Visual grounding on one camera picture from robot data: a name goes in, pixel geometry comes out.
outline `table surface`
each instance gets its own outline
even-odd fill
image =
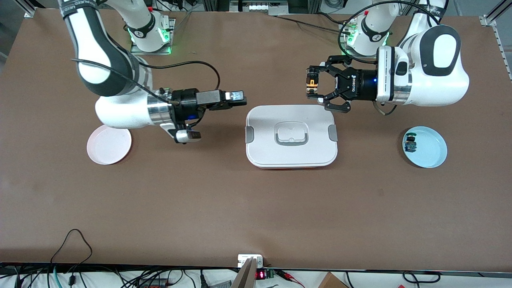
[[[127,44],[119,15],[101,14]],[[290,17],[336,28],[320,15]],[[98,97],[69,60],[73,46],[58,11],[38,9],[0,77],[0,260],[47,262],[79,228],[95,263],[234,266],[238,253],[259,253],[273,267],[512,272],[510,80],[491,28],[477,17],[443,22],[462,39],[471,83],[461,101],[398,107],[388,117],[354,102],[352,112],[335,115],[333,164],[271,171],[246,158],[245,117],[259,105],[313,104],[305,71],[339,52],[336,35],[260,13],[193,13],[171,55],[145,58],[207,61],[221,88],[244,90],[248,105],[208,112],[199,143],[177,145],[157,127],[132,130],[129,155],[100,166],[86,153],[101,125]],[[408,23],[396,20],[391,44]],[[153,76],[155,87],[216,83],[202,66]],[[324,75],[321,92],[333,83]],[[443,165],[405,160],[400,140],[413,126],[444,137]],[[87,252],[73,235],[56,261],[78,262]]]

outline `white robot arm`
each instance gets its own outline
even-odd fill
[[[444,14],[445,1],[421,0],[419,4],[438,15],[436,20],[439,20]],[[308,69],[306,93],[309,98],[317,98],[326,110],[345,113],[350,111],[350,101],[370,100],[384,114],[377,103],[446,106],[464,96],[469,87],[469,77],[462,67],[459,34],[452,27],[437,25],[433,19],[429,24],[427,14],[416,12],[399,46],[382,46],[392,23],[389,19],[394,20],[396,17],[397,7],[394,5],[384,2],[381,5],[384,9],[378,10],[378,6],[370,8],[366,16],[362,15],[365,17],[360,19],[361,15],[358,16],[358,21],[348,23],[344,31],[348,34],[347,46],[360,54],[377,54],[376,69],[361,70],[350,67],[353,57],[349,55],[330,56],[323,65],[311,66]],[[385,25],[377,24],[380,18],[384,19],[382,23]],[[363,24],[373,29],[379,28],[369,32],[367,28],[360,28]],[[343,64],[346,69],[333,67],[333,64]],[[336,78],[336,89],[328,95],[317,94],[320,71],[326,71]],[[330,100],[336,97],[347,102],[334,105]]]
[[[247,104],[242,91],[150,91],[153,80],[149,65],[111,41],[95,0],[61,0],[59,4],[74,44],[78,75],[100,96],[96,114],[105,125],[120,129],[155,125],[177,143],[194,142],[201,136],[192,127],[207,109]],[[108,4],[120,12],[140,49],[155,51],[166,43],[164,32],[168,31],[159,24],[165,16],[150,13],[143,0],[109,0]]]

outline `teal cable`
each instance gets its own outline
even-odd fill
[[[57,267],[53,268],[53,277],[55,278],[55,282],[57,282],[57,286],[59,286],[59,288],[62,288],[62,285],[60,285],[59,278],[57,277]]]

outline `light blue plate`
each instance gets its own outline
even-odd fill
[[[415,152],[406,152],[406,135],[408,133],[416,133]],[[443,137],[434,129],[417,126],[410,128],[406,135],[403,136],[402,149],[412,163],[423,168],[436,168],[446,160],[448,147],[446,147]]]

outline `white plate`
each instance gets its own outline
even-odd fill
[[[89,137],[87,154],[98,164],[110,165],[121,161],[131,146],[132,135],[128,129],[114,129],[103,125]]]
[[[408,133],[416,133],[416,151],[406,152]],[[432,128],[417,126],[410,128],[403,136],[402,150],[414,164],[423,168],[435,168],[443,164],[448,155],[448,147],[443,137]]]

